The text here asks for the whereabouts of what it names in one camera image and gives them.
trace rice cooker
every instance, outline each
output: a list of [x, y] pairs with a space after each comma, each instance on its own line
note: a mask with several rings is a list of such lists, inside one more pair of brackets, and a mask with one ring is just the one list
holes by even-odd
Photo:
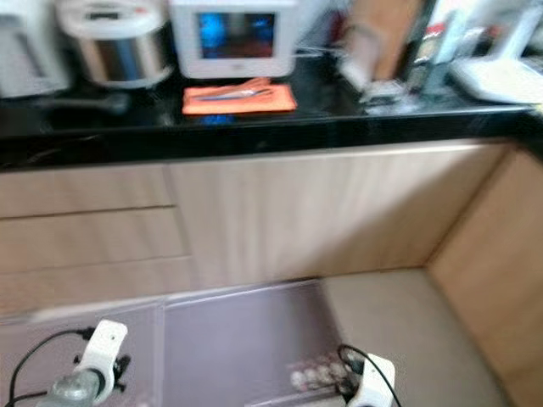
[[61, 0], [57, 13], [90, 81], [135, 89], [153, 86], [173, 71], [165, 51], [166, 17], [158, 2]]

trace black cable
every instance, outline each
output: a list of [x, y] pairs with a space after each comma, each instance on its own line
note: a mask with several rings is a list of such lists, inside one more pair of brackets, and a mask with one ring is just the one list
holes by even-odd
[[48, 392], [37, 392], [37, 393], [28, 393], [23, 394], [22, 396], [17, 396], [12, 400], [9, 400], [8, 403], [4, 407], [14, 407], [15, 403], [19, 403], [20, 401], [27, 400], [27, 399], [36, 399], [38, 397], [43, 397], [47, 395]]
[[86, 329], [69, 329], [69, 330], [66, 330], [66, 331], [60, 331], [60, 332], [57, 332], [57, 333], [54, 333], [53, 335], [49, 336], [49, 337], [46, 337], [45, 339], [43, 339], [38, 345], [36, 345], [34, 348], [32, 348], [31, 350], [29, 350], [26, 355], [23, 357], [23, 359], [20, 360], [19, 364], [17, 364], [17, 366], [15, 367], [15, 370], [13, 372], [13, 374], [11, 375], [11, 380], [9, 381], [9, 401], [8, 401], [8, 404], [7, 406], [11, 406], [13, 405], [14, 403], [16, 403], [15, 401], [15, 383], [17, 382], [17, 375], [19, 375], [19, 372], [21, 370], [21, 368], [23, 367], [23, 365], [26, 363], [26, 361], [39, 349], [41, 348], [43, 345], [45, 345], [46, 343], [49, 343], [51, 342], [53, 339], [57, 338], [57, 337], [62, 337], [64, 335], [80, 335], [84, 340], [88, 341], [92, 334], [94, 333], [94, 328], [89, 326], [88, 328]]
[[379, 375], [381, 375], [381, 377], [383, 378], [384, 382], [387, 384], [387, 386], [389, 387], [389, 390], [390, 392], [392, 393], [392, 397], [394, 397], [394, 400], [396, 401], [396, 404], [398, 405], [398, 407], [402, 407], [401, 406], [401, 403], [400, 403], [400, 400], [398, 399], [398, 396], [396, 395], [396, 392], [394, 391], [394, 388], [392, 387], [392, 385], [390, 384], [389, 382], [389, 379], [387, 379], [387, 377], [384, 375], [384, 373], [381, 371], [381, 369], [379, 368], [379, 366], [377, 366], [377, 364], [372, 360], [372, 358], [370, 358], [370, 356], [358, 349], [358, 348], [355, 348], [354, 346], [351, 346], [351, 345], [346, 345], [344, 343], [342, 343], [341, 345], [338, 346], [338, 356], [339, 358], [341, 359], [341, 361], [343, 363], [345, 363], [346, 365], [349, 364], [349, 361], [345, 360], [344, 357], [343, 357], [343, 351], [344, 350], [351, 350], [353, 352], [356, 352], [358, 354], [361, 354], [362, 356], [364, 356], [364, 358], [366, 358], [367, 360], [370, 361], [370, 363], [373, 365], [373, 367], [375, 367], [375, 369], [379, 372]]

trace black countertop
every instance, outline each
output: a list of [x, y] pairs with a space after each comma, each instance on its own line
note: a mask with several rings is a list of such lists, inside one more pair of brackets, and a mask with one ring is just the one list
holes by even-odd
[[[528, 106], [481, 103], [463, 95], [447, 84], [443, 69], [434, 72], [433, 85], [424, 97], [409, 98], [371, 113], [337, 77], [328, 58], [298, 59], [295, 72], [286, 82], [299, 107], [280, 114], [185, 116], [181, 113], [182, 89], [194, 83], [179, 76], [152, 92], [134, 92], [132, 107], [121, 117], [82, 110], [48, 113], [31, 108], [28, 101], [3, 102], [0, 169], [460, 138], [517, 137], [530, 144], [543, 128]], [[81, 83], [71, 95], [100, 92]]]

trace floor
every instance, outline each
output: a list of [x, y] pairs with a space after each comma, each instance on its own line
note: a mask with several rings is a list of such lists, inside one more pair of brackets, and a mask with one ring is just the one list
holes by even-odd
[[[325, 280], [342, 337], [392, 360], [404, 407], [508, 406], [470, 338], [423, 270]], [[311, 407], [340, 407], [329, 400]]]

